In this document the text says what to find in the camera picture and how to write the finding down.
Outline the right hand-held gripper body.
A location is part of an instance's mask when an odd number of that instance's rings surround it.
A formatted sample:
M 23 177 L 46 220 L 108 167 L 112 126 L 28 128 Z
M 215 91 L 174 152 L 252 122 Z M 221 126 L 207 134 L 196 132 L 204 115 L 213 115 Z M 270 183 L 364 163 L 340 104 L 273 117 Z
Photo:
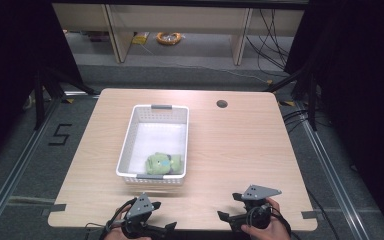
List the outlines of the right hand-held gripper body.
M 267 202 L 267 198 L 280 193 L 280 190 L 258 185 L 250 185 L 244 193 L 233 193 L 233 199 L 242 202 L 246 210 L 246 213 L 243 214 L 244 219 L 240 221 L 256 228 L 266 228 L 270 223 L 272 213 L 272 206 Z

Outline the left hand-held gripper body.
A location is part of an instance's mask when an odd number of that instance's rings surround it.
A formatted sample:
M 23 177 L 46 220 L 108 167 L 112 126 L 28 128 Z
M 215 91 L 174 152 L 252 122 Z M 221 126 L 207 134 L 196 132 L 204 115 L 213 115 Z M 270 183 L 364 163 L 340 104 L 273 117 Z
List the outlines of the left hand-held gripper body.
M 122 232 L 129 239 L 146 237 L 147 231 L 154 231 L 147 223 L 154 210 L 158 210 L 160 202 L 151 202 L 146 193 L 142 193 L 130 207 L 123 218 Z

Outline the green plush toy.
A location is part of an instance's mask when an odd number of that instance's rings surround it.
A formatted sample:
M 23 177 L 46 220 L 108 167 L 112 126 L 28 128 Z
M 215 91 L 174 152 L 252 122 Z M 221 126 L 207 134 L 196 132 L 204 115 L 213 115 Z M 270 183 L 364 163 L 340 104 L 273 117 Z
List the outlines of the green plush toy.
M 165 175 L 172 171 L 171 156 L 164 153 L 155 153 L 149 156 L 145 163 L 146 172 L 149 175 Z

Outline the white plastic basket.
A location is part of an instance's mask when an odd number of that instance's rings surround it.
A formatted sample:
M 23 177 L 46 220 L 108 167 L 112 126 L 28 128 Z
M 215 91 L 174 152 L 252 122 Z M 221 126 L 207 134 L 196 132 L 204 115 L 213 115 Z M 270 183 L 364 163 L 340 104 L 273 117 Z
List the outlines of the white plastic basket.
M 116 174 L 130 184 L 182 185 L 187 172 L 189 108 L 178 105 L 133 107 Z M 183 173 L 149 175 L 145 163 L 155 153 L 182 156 Z

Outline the person's right hand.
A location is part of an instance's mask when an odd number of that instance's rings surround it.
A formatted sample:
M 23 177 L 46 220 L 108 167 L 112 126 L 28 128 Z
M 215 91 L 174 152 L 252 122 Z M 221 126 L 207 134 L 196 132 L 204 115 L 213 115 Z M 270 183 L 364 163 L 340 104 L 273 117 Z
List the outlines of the person's right hand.
M 241 230 L 250 235 L 252 240 L 291 240 L 287 227 L 283 223 L 280 205 L 272 198 L 267 198 L 267 202 L 274 208 L 270 224 L 265 229 L 242 225 Z

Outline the person's left hand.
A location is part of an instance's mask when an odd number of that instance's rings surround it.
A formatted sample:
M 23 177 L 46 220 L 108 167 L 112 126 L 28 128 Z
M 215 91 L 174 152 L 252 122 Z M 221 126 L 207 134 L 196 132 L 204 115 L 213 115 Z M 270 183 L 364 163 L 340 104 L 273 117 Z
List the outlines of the person's left hand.
M 117 214 L 115 220 L 122 219 L 123 214 L 125 212 L 127 212 L 130 209 L 130 207 L 131 207 L 131 205 L 127 205 L 122 210 L 120 210 L 120 208 L 117 209 L 116 213 L 118 213 L 118 214 Z M 103 238 L 103 240 L 152 240 L 152 238 L 150 238 L 150 237 L 139 237 L 139 238 L 136 238 L 136 239 L 128 239 L 124 235 L 124 233 L 122 232 L 122 230 L 120 228 L 114 228 L 114 229 L 111 229 L 111 231 Z

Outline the black metal stand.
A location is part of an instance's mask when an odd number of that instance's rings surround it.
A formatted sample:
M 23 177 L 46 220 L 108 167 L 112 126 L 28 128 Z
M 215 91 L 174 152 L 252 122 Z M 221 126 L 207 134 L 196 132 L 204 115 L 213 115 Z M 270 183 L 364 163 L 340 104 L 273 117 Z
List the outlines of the black metal stand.
M 297 70 L 296 72 L 281 80 L 280 82 L 270 85 L 266 89 L 266 92 L 274 93 L 275 91 L 283 88 L 284 86 L 292 82 L 295 82 L 295 87 L 291 92 L 291 96 L 294 100 L 302 100 L 304 97 L 307 97 L 307 114 L 309 117 L 309 124 L 312 130 L 316 131 L 317 127 L 315 114 L 317 102 L 317 83 L 315 80 L 315 76 L 311 70 L 309 70 L 307 67 L 302 67 L 301 69 Z
M 61 82 L 68 83 L 75 88 L 85 92 L 87 95 L 99 95 L 100 92 L 94 90 L 83 83 L 80 76 L 71 77 L 62 71 L 51 67 L 39 69 L 34 77 L 34 95 L 36 110 L 35 130 L 38 130 L 45 121 L 45 105 L 43 92 L 47 91 L 52 100 L 62 98 L 65 93 L 60 85 Z

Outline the black tape floor mark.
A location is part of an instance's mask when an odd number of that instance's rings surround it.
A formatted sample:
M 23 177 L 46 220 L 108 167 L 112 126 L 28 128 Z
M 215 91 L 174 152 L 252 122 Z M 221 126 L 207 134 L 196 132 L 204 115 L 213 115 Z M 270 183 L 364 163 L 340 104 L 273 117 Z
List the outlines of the black tape floor mark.
M 71 124 L 63 123 L 59 124 L 54 133 L 53 140 L 48 143 L 49 146 L 64 146 L 67 143 L 70 134 L 67 129 L 71 127 Z

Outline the black curtain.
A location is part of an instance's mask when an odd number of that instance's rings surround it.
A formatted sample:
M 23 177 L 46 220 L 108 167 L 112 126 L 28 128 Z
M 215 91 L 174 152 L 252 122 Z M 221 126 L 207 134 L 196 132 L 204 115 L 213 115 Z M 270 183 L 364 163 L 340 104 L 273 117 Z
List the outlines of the black curtain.
M 287 72 L 317 46 L 322 101 L 384 216 L 384 0 L 308 0 Z
M 0 0 L 0 147 L 42 75 L 81 83 L 51 0 Z

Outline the yellow packet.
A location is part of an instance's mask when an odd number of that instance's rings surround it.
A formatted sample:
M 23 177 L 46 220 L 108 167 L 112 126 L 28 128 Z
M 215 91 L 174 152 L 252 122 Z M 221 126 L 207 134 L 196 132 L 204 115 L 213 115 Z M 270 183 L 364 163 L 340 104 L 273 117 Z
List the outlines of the yellow packet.
M 132 43 L 138 44 L 138 45 L 144 45 L 147 42 L 148 36 L 149 36 L 148 32 L 137 32 L 134 34 L 132 38 Z

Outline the beige wooden shelf unit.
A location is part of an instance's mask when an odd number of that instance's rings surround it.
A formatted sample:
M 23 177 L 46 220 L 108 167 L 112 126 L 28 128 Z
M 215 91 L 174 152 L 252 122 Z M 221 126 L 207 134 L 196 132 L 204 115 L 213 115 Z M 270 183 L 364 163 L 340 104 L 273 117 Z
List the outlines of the beige wooden shelf unit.
M 242 61 L 249 35 L 293 37 L 301 22 L 301 10 L 139 6 L 55 3 L 64 30 L 106 31 L 115 60 L 125 61 L 135 32 L 225 34 L 230 37 L 233 63 Z

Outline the metal floor rail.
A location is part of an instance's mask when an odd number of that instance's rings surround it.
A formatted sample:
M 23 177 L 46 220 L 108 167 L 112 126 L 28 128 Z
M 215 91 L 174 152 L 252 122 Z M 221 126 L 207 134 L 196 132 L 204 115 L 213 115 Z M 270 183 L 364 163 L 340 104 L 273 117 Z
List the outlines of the metal floor rail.
M 342 181 L 340 180 L 318 133 L 313 129 L 312 125 L 310 124 L 310 120 L 306 120 L 304 116 L 302 116 L 302 119 L 303 128 L 306 132 L 306 135 L 309 138 L 309 141 L 317 155 L 317 159 L 322 166 L 325 176 L 327 177 L 333 194 L 335 195 L 338 205 L 344 214 L 345 220 L 348 223 L 354 239 L 370 240 L 369 234 L 362 222 L 360 214 L 356 210 Z
M 46 131 L 48 123 L 58 108 L 60 103 L 59 99 L 52 99 L 49 103 L 47 110 L 45 111 L 45 117 L 43 122 L 37 127 L 31 134 L 27 144 L 23 148 L 21 155 L 18 157 L 14 166 L 12 167 L 8 177 L 6 178 L 3 186 L 0 189 L 0 216 L 5 209 L 6 204 L 9 201 L 10 196 L 17 187 L 22 175 L 24 174 L 34 152 L 36 151 L 39 142 Z

